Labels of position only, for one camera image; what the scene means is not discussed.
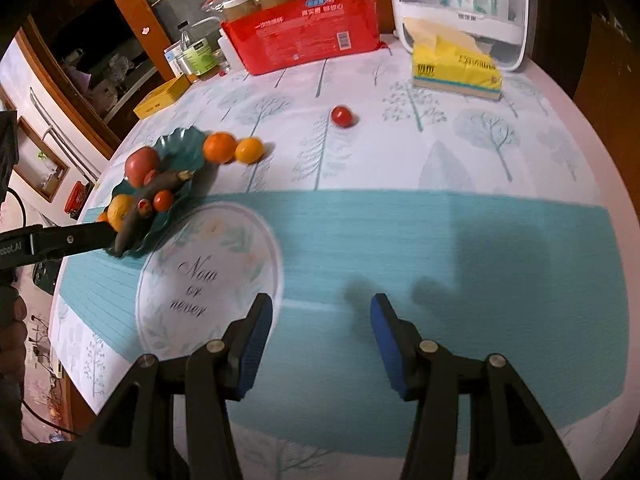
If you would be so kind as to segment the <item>overripe dark banana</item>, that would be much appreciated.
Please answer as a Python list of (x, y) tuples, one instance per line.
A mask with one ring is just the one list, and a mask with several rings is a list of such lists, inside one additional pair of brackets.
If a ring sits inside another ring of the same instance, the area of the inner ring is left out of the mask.
[(115, 237), (112, 254), (116, 257), (122, 257), (126, 252), (139, 248), (151, 231), (156, 217), (161, 212), (167, 212), (170, 209), (170, 206), (162, 206), (162, 210), (156, 208), (155, 197), (157, 194), (168, 192), (171, 198), (175, 198), (176, 193), (193, 177), (193, 170), (166, 170), (140, 188), (134, 194), (134, 202), (125, 214), (122, 227)]

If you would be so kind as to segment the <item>dark green scalloped plate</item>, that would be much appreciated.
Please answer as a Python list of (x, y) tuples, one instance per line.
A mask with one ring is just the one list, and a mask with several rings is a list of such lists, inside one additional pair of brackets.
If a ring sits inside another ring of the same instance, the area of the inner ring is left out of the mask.
[(140, 256), (152, 246), (152, 240), (175, 219), (178, 209), (192, 194), (193, 180), (205, 166), (202, 147), (205, 133), (195, 127), (177, 128), (160, 136), (151, 146), (160, 158), (135, 188), (127, 178), (113, 188), (112, 198), (130, 196), (130, 207), (122, 215), (115, 239), (105, 251), (113, 257)]

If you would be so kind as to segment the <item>yellow flat box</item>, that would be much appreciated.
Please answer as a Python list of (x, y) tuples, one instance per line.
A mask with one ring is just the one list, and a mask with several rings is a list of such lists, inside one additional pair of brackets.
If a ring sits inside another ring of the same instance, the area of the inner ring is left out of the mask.
[(152, 90), (135, 108), (137, 118), (148, 118), (178, 101), (191, 87), (186, 75), (166, 81)]

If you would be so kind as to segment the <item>red package of cups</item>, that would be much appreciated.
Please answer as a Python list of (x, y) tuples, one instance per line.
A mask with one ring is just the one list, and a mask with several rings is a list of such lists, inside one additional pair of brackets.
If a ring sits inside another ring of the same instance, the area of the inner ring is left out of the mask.
[(252, 75), (382, 47), (376, 0), (206, 0)]

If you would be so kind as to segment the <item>yellow tissue pack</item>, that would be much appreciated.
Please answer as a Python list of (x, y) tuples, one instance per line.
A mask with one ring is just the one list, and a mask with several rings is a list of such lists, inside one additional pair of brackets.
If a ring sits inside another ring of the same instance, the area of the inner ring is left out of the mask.
[(411, 80), (415, 86), (498, 101), (502, 73), (475, 39), (446, 25), (405, 18), (413, 41)]

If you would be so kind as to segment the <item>wooden cabinet right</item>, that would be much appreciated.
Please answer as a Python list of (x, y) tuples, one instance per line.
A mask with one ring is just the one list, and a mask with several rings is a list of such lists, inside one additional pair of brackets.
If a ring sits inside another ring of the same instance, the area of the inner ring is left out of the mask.
[(612, 154), (639, 149), (639, 0), (589, 0), (589, 44), (575, 94)]

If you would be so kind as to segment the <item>red apple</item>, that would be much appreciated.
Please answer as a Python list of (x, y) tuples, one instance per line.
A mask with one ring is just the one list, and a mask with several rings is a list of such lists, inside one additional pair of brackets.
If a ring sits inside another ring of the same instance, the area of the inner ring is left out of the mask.
[(160, 156), (149, 146), (130, 154), (125, 162), (125, 177), (133, 188), (142, 188), (146, 175), (160, 166)]

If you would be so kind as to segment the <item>small yellow tangerine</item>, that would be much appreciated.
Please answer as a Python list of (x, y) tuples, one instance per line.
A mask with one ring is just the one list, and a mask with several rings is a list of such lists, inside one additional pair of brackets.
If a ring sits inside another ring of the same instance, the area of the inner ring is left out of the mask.
[(234, 158), (237, 162), (245, 165), (253, 165), (259, 162), (265, 154), (265, 147), (261, 140), (250, 136), (239, 140), (234, 151)]

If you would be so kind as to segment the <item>small white blue carton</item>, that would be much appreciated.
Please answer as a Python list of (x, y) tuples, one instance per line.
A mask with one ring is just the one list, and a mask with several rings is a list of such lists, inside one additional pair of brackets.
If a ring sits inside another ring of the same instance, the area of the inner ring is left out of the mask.
[(181, 55), (182, 49), (180, 47), (180, 42), (176, 42), (164, 50), (165, 60), (175, 77), (180, 77), (182, 75), (182, 69), (179, 64), (179, 58)]

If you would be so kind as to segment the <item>dark red plum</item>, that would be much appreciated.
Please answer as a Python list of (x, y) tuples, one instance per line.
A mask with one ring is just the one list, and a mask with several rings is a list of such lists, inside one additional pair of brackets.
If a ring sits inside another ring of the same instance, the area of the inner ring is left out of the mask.
[(159, 174), (160, 172), (157, 169), (150, 170), (143, 179), (143, 185), (149, 185)]

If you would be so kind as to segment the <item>green label glass bottle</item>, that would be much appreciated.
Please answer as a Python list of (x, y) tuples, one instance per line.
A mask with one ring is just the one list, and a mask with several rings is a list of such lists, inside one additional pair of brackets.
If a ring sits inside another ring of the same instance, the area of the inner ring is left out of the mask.
[(197, 77), (205, 76), (218, 67), (215, 49), (210, 42), (217, 39), (219, 20), (214, 16), (202, 18), (190, 24), (184, 21), (178, 25), (182, 56), (190, 71)]

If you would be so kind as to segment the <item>white squeeze bottle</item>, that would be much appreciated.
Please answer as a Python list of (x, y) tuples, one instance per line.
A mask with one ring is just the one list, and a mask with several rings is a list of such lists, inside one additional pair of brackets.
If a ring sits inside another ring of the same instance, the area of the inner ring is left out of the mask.
[(206, 39), (214, 52), (220, 51), (229, 70), (242, 72), (245, 70), (244, 64), (221, 23), (222, 19), (218, 15), (211, 15), (192, 24), (191, 32), (195, 39)]

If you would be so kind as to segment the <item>large yellow orange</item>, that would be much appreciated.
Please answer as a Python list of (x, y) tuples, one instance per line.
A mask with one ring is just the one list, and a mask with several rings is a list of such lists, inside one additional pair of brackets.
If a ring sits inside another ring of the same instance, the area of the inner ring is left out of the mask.
[(107, 207), (106, 215), (108, 223), (116, 232), (122, 230), (132, 206), (134, 206), (134, 196), (132, 195), (118, 194), (112, 198)]

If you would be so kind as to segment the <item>patterned tablecloth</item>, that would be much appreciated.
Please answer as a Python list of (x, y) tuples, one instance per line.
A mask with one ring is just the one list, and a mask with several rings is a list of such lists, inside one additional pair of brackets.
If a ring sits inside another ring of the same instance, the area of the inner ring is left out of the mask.
[[(199, 82), (139, 122), (127, 156), (177, 128), (254, 136), (257, 165), (207, 165), (146, 254), (66, 261), (50, 336), (94, 409), (145, 352), (185, 356), (260, 292), (273, 326), (230, 415), (252, 479), (395, 479), (414, 408), (390, 386), (369, 321), (385, 294), (451, 352), (503, 354), (585, 479), (620, 456), (639, 411), (622, 240), (626, 190), (597, 133), (537, 66), (497, 102), (413, 87), (397, 42), (253, 77)], [(347, 106), (349, 128), (331, 120)]]

